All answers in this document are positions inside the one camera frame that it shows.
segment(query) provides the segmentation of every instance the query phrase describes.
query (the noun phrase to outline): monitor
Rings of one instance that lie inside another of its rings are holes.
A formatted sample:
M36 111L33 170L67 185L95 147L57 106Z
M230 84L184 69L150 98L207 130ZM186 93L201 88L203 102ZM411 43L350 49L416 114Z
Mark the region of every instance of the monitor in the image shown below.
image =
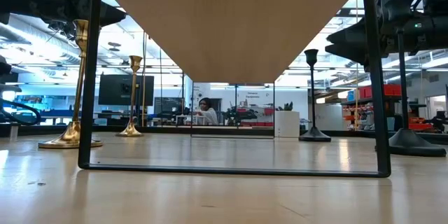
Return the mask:
M143 101L143 78L137 76L136 96ZM145 76L145 106L153 105L154 76ZM99 80L99 105L130 105L131 104L132 75L105 75Z

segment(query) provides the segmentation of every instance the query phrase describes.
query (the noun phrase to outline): black candlestick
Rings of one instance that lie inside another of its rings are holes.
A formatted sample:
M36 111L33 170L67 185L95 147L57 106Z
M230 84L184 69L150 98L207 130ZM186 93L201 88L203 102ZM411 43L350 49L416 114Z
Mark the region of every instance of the black candlestick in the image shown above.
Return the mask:
M401 105L403 128L389 139L389 150L391 154L414 155L422 157L445 157L447 151L444 148L437 147L417 135L409 129L409 117L407 114L407 90L406 90L406 66L405 66L405 47L403 42L403 28L397 29L398 37L398 55L400 58L400 77L401 77Z
M316 49L306 50L305 55L307 56L307 63L311 68L311 109L313 114L313 127L305 134L299 137L300 141L316 141L316 142L329 142L331 137L322 133L316 127L316 108L314 99L314 65L317 63L317 52Z

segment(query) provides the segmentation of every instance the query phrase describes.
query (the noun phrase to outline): brass candle holder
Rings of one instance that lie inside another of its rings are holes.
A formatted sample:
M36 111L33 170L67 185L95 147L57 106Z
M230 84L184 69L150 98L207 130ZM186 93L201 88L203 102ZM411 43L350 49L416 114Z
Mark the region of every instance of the brass candle holder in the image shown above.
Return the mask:
M140 62L143 59L140 56L129 56L131 59L132 69L132 89L131 89L131 113L129 115L129 122L126 129L121 133L116 134L117 137L142 137L143 134L135 129L134 117L134 105L135 105L135 86L137 83L137 71L140 69Z
M72 121L67 126L65 132L58 138L39 143L39 148L79 148L79 139L81 136L81 122L79 121L79 108L81 107L81 92L83 91L84 72L85 72L85 58L87 57L87 39L88 39L88 26L87 20L75 20L73 21L76 26L76 38L75 42L80 48L80 64L79 64L79 77L78 84L76 86L75 107L73 111ZM92 140L91 147L102 146L101 141Z

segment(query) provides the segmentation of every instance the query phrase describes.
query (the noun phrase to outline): woman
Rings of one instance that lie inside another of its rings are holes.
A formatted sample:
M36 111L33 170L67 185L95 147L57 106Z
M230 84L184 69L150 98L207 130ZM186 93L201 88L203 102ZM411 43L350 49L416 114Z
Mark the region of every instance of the woman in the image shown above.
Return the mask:
M209 98L203 98L199 101L199 107L201 111L196 112L199 116L204 116L206 125L218 125L218 117L215 110L211 107L211 100Z

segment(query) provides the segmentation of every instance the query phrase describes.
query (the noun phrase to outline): wooden floor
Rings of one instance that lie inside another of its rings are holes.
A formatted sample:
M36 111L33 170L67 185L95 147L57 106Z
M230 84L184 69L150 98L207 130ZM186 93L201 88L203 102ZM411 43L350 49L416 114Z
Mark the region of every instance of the wooden floor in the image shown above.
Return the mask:
M393 156L383 179L83 171L77 150L37 149L52 137L0 139L0 223L448 223L446 158ZM376 169L373 139L94 138L109 164Z

